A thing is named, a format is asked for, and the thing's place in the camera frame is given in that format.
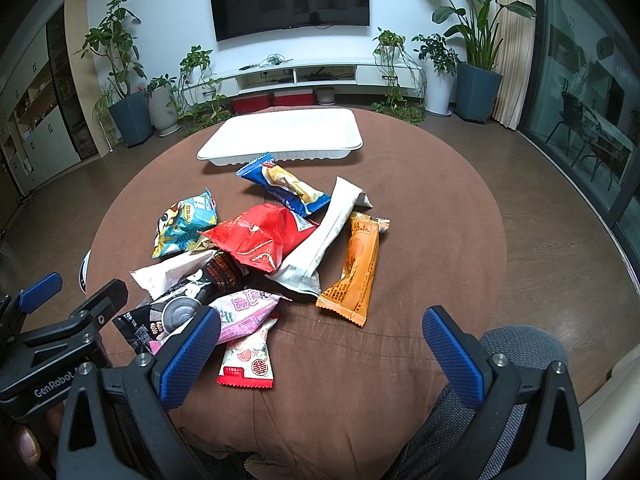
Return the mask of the person's left hand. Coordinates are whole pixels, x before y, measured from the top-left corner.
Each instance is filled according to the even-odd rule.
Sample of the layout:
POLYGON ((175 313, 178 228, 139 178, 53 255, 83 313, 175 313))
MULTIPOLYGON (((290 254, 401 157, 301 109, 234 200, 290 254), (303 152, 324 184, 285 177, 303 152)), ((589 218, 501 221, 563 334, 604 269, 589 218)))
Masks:
POLYGON ((47 414, 36 421, 35 428, 27 426, 18 428, 15 448, 30 469, 35 469, 42 462, 49 463, 52 468, 56 467, 64 408, 63 403, 50 408, 47 414))

